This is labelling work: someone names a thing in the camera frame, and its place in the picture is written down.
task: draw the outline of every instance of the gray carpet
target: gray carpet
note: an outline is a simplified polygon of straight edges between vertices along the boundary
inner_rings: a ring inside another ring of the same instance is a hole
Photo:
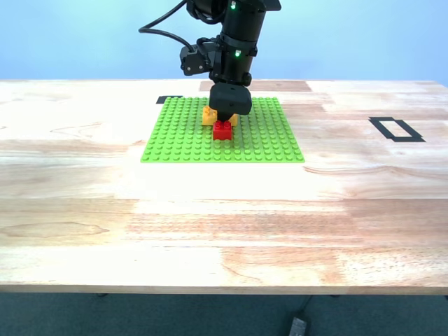
[[[0,293],[0,336],[287,336],[303,296]],[[446,336],[442,296],[314,297],[310,336]]]

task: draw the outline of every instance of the wooden table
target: wooden table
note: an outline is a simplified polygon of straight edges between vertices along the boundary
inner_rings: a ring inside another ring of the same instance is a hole
[[[0,82],[0,291],[448,294],[447,88],[256,81],[305,164],[141,164],[157,98],[209,88]]]

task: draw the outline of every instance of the green lego baseplate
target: green lego baseplate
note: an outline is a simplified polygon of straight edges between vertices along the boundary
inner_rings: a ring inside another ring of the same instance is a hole
[[[232,140],[213,140],[202,126],[208,98],[167,98],[141,162],[305,162],[277,98],[253,98]]]

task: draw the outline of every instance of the light blue wall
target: light blue wall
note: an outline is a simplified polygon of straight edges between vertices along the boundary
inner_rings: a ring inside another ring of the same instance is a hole
[[[181,78],[181,45],[137,29],[178,0],[2,0],[0,78]],[[448,0],[283,0],[255,78],[418,79],[448,85]],[[183,9],[160,25],[215,36]]]

